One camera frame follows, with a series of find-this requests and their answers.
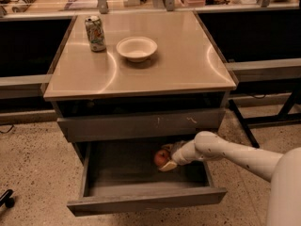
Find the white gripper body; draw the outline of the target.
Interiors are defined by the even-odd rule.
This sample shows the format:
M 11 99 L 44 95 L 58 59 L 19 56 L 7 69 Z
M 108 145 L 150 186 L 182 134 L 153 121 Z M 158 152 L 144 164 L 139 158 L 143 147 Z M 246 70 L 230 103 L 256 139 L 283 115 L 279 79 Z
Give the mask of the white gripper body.
M 171 159 L 180 166 L 196 161 L 197 153 L 195 142 L 193 140 L 176 142 L 172 146 L 170 155 Z

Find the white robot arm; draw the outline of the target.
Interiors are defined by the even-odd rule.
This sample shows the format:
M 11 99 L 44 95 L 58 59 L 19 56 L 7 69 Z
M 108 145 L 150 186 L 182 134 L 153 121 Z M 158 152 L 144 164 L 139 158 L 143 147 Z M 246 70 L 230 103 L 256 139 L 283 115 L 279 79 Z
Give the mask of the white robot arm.
M 271 184 L 266 226 L 301 226 L 301 148 L 275 153 L 202 131 L 190 141 L 162 146 L 154 156 L 154 164 L 161 171 L 169 171 L 193 161 L 219 158 Z

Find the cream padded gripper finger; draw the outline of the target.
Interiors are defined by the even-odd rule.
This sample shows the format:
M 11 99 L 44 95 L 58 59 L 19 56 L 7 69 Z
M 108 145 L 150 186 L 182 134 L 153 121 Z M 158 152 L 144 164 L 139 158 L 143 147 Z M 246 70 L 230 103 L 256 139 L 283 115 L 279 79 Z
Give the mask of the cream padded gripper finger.
M 175 153 L 178 151 L 183 145 L 185 144 L 185 141 L 178 141 L 175 143 L 168 143 L 162 146 L 162 149 L 167 150 L 169 153 Z
M 165 165 L 160 167 L 159 170 L 165 172 L 165 171 L 174 170 L 176 168 L 177 168 L 177 164 L 174 161 L 170 160 Z

